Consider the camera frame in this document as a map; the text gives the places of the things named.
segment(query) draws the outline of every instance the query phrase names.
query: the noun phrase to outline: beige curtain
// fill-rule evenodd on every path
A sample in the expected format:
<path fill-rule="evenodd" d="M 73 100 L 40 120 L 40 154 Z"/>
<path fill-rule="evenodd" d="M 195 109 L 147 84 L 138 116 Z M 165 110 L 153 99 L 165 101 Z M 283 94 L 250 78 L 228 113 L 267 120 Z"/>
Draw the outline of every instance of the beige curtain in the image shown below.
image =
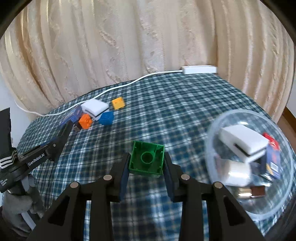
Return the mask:
<path fill-rule="evenodd" d="M 259 0 L 33 0 L 0 40 L 6 84 L 39 113 L 98 87 L 201 64 L 218 66 L 279 119 L 294 45 Z"/>

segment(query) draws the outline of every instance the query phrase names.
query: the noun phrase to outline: checkered tablecloth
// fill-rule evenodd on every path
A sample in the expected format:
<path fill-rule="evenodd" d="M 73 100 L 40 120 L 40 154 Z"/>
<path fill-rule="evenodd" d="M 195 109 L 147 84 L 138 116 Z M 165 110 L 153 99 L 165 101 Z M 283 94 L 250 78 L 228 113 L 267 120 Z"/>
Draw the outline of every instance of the checkered tablecloth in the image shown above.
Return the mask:
<path fill-rule="evenodd" d="M 108 88 L 110 86 L 81 96 L 52 113 Z M 268 116 L 253 100 L 214 74 L 155 75 L 110 91 L 100 100 L 111 103 L 119 96 L 124 98 L 126 106 L 114 111 L 111 126 L 94 122 L 88 130 L 72 131 L 58 163 L 47 160 L 32 172 L 47 209 L 72 181 L 85 184 L 109 173 L 124 152 L 132 151 L 134 140 L 164 145 L 173 163 L 198 181 L 209 183 L 204 141 L 214 119 L 225 111 L 239 108 Z M 52 116 L 33 121 L 19 143 L 18 152 L 54 137 L 60 119 L 61 116 Z M 289 198 L 295 191 L 295 183 L 294 177 Z M 206 205 L 203 205 L 207 239 Z M 90 203 L 86 212 L 86 240 L 89 239 L 89 210 Z M 177 240 L 181 210 L 181 204 L 172 203 L 168 198 L 163 176 L 130 175 L 125 200 L 112 204 L 115 240 Z M 276 223 L 283 210 L 284 207 L 275 216 L 256 222 L 263 234 Z"/>

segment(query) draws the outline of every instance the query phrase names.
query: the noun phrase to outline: yellow lego brick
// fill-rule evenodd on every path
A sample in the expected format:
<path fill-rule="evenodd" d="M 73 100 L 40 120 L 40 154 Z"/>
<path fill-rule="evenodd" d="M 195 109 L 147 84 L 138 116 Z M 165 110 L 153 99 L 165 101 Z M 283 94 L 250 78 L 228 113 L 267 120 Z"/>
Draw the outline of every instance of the yellow lego brick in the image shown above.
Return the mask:
<path fill-rule="evenodd" d="M 124 103 L 124 100 L 122 97 L 118 97 L 118 98 L 112 100 L 111 102 L 112 102 L 113 108 L 115 110 L 125 107 L 125 103 Z"/>

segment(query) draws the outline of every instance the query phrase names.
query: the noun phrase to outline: white power adapter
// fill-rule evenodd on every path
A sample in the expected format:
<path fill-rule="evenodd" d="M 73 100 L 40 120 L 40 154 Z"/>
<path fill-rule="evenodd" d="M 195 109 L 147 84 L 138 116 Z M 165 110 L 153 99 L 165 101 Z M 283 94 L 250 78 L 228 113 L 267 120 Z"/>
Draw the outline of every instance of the white power adapter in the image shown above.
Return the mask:
<path fill-rule="evenodd" d="M 182 66 L 183 74 L 207 74 L 217 73 L 217 67 L 213 65 Z"/>
<path fill-rule="evenodd" d="M 97 99 L 90 99 L 84 102 L 81 107 L 84 113 L 89 114 L 96 121 L 99 120 L 103 112 L 109 110 L 107 103 Z"/>

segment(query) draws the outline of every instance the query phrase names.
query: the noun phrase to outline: metal screw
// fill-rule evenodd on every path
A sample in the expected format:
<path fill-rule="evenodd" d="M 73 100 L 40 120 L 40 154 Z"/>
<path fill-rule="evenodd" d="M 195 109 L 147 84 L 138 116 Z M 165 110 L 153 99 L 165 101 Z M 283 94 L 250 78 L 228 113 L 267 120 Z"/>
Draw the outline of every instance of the metal screw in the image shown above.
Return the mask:
<path fill-rule="evenodd" d="M 214 186 L 216 187 L 216 188 L 222 188 L 223 187 L 223 184 L 222 183 L 220 183 L 220 182 L 215 182 L 214 183 Z"/>
<path fill-rule="evenodd" d="M 78 187 L 78 182 L 72 182 L 71 184 L 70 184 L 70 187 L 71 188 L 77 188 Z"/>
<path fill-rule="evenodd" d="M 105 180 L 105 181 L 110 181 L 111 179 L 112 179 L 112 176 L 111 175 L 105 175 L 104 177 L 103 177 L 103 179 Z"/>
<path fill-rule="evenodd" d="M 181 175 L 181 178 L 183 179 L 183 180 L 189 180 L 189 178 L 190 178 L 190 176 L 189 175 L 187 175 L 187 174 L 182 174 Z"/>

